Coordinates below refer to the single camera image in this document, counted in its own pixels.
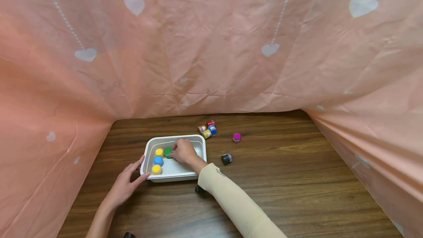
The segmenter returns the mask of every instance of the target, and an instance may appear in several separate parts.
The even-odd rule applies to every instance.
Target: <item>white bin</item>
[[[201,135],[179,135],[179,136],[168,136],[168,137],[155,137],[148,141],[145,146],[145,160],[141,165],[140,174],[147,172],[151,173],[153,167],[154,153],[157,148],[172,147],[173,143],[179,138],[186,138],[191,141],[192,146],[197,152],[197,155],[207,162],[206,156],[206,140]],[[148,180],[151,182],[175,182],[184,180],[198,179],[198,175],[187,165],[181,164],[175,159],[164,158],[164,165],[162,166],[162,174],[151,174]]]

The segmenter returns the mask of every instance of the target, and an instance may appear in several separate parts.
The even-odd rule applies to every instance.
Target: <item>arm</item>
[[[199,174],[198,185],[212,194],[244,238],[286,238],[261,208],[214,164],[197,156],[188,140],[173,146],[172,157]]]
[[[135,163],[131,163],[119,174],[111,190],[101,202],[95,213],[93,222],[86,238],[106,238],[116,209],[134,193],[135,189],[144,182],[150,173],[143,174],[134,182],[130,182],[131,175],[144,161],[144,155]]]

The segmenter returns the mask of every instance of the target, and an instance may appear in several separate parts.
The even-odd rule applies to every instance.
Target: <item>pink fabric tent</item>
[[[0,237],[58,233],[117,119],[302,108],[423,236],[421,0],[0,0]]]

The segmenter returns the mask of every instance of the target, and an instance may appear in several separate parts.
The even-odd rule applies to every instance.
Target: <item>green lid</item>
[[[163,150],[163,153],[165,154],[165,156],[170,156],[170,154],[172,153],[172,149],[170,147],[167,147]]]

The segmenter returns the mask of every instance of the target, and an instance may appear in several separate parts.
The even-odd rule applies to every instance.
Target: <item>beige arm sleeve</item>
[[[212,194],[244,238],[286,238],[261,208],[232,180],[210,163],[201,170],[198,185]]]

